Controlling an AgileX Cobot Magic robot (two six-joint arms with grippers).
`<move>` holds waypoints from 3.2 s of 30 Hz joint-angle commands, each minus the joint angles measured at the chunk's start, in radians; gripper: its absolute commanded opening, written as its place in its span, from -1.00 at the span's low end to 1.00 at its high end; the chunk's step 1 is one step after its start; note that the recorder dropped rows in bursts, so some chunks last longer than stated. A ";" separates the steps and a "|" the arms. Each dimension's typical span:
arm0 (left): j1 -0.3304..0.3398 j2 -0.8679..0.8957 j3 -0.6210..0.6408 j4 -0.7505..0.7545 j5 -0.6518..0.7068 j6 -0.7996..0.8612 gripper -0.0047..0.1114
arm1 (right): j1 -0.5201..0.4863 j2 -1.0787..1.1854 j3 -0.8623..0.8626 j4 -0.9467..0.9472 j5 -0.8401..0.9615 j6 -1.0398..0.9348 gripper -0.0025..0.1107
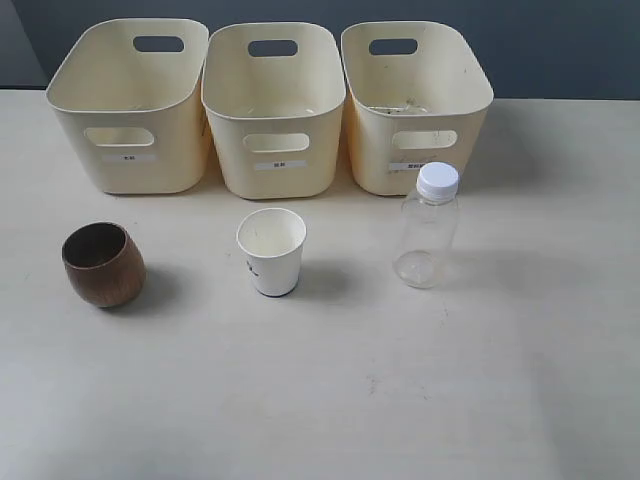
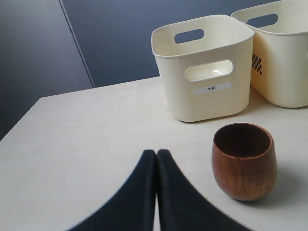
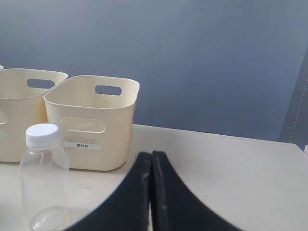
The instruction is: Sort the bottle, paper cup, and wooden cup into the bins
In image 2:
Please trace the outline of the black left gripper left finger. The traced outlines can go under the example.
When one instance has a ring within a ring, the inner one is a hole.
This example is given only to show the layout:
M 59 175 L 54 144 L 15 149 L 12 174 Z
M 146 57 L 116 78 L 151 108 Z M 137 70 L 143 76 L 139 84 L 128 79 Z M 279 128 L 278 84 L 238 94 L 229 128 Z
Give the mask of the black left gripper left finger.
M 71 231 L 152 231 L 157 190 L 155 151 L 145 150 L 121 188 Z

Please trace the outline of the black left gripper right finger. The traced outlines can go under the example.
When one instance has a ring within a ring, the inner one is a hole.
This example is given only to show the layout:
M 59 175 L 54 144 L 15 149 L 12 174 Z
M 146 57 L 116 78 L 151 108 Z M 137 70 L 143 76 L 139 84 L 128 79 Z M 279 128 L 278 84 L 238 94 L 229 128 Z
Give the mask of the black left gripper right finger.
M 162 231 L 242 231 L 187 180 L 169 150 L 157 152 L 158 210 Z

